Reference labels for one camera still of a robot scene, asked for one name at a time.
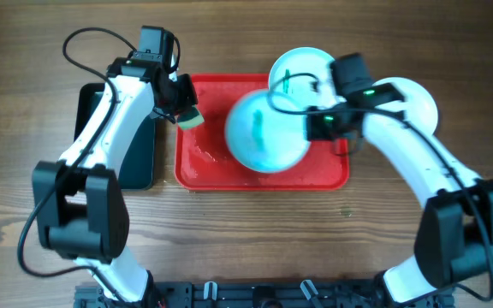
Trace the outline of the green yellow sponge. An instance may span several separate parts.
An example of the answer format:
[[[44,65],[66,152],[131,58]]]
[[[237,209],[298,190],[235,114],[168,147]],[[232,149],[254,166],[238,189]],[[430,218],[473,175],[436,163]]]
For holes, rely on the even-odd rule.
[[[200,111],[192,106],[177,117],[177,124],[182,130],[189,130],[201,125],[205,121]]]

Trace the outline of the white plate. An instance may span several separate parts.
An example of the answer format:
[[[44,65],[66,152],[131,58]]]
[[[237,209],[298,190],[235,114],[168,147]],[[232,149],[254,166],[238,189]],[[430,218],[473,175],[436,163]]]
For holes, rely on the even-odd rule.
[[[402,77],[388,77],[378,80],[374,86],[392,84],[405,98],[381,104],[379,109],[393,112],[404,111],[405,118],[426,134],[437,130],[439,115],[436,102],[430,93],[416,81]]]

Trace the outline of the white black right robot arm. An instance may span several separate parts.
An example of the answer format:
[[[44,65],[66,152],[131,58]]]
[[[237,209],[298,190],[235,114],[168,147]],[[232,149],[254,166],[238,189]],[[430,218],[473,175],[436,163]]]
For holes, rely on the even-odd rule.
[[[345,93],[314,86],[311,110],[329,126],[358,128],[413,190],[423,215],[413,255],[383,272],[394,305],[457,287],[493,300],[493,179],[485,180],[435,137],[437,105],[420,84],[391,77]]]

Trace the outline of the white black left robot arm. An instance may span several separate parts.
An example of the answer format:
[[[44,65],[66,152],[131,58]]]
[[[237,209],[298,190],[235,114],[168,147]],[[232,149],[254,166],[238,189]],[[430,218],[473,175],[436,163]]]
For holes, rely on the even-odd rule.
[[[150,115],[181,126],[202,122],[191,76],[175,69],[175,62],[116,59],[74,143],[33,170],[35,205],[25,227],[35,225],[44,249],[89,271],[118,306],[156,300],[150,271],[127,247],[129,215],[118,177],[128,149]]]

